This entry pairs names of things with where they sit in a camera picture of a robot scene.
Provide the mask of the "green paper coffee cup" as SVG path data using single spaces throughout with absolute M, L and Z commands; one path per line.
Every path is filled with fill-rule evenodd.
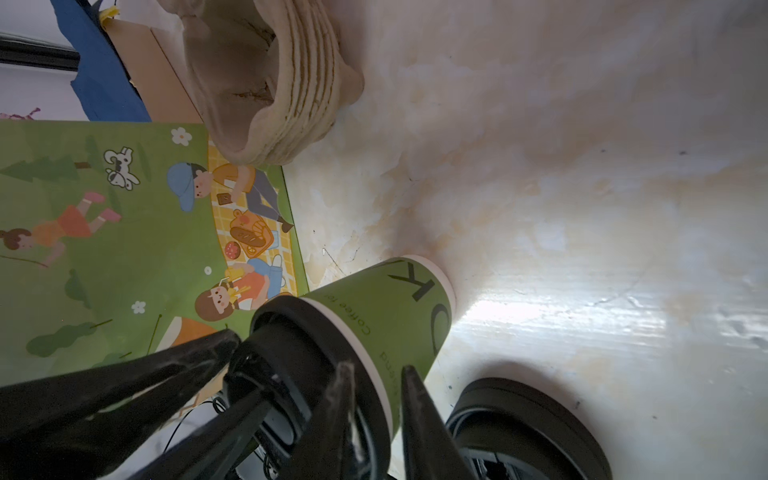
M 446 274 L 406 255 L 380 262 L 309 292 L 311 305 L 343 335 L 382 402 L 389 434 L 400 426 L 401 372 L 424 377 L 450 333 L 456 304 Z

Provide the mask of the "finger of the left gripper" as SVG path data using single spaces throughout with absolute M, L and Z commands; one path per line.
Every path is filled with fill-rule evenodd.
M 231 330 L 119 364 L 1 390 L 1 452 L 127 456 L 228 363 Z
M 271 400 L 269 393 L 252 391 L 131 479 L 224 479 L 272 409 Z

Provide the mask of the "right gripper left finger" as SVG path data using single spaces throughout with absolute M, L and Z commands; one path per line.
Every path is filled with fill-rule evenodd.
M 312 412 L 279 479 L 356 479 L 358 460 L 353 442 L 355 370 L 349 361 L 337 365 L 334 376 Z

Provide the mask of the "white illustrated paper bag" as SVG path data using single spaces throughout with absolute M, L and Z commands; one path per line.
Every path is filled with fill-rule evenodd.
M 284 175 L 200 124 L 1 124 L 1 382 L 135 360 L 307 292 Z

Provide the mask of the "black cup lid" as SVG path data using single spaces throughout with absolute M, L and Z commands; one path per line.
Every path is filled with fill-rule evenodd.
M 385 408 L 359 355 L 307 300 L 278 296 L 262 305 L 250 333 L 234 353 L 224 377 L 230 406 L 254 390 L 272 396 L 271 409 L 255 430 L 274 472 L 285 466 L 320 403 L 336 365 L 349 361 L 355 373 L 355 427 L 361 442 L 361 479 L 384 479 L 391 458 Z

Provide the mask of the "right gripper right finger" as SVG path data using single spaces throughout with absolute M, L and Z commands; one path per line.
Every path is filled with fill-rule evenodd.
M 407 479 L 473 479 L 411 365 L 401 374 L 401 420 Z

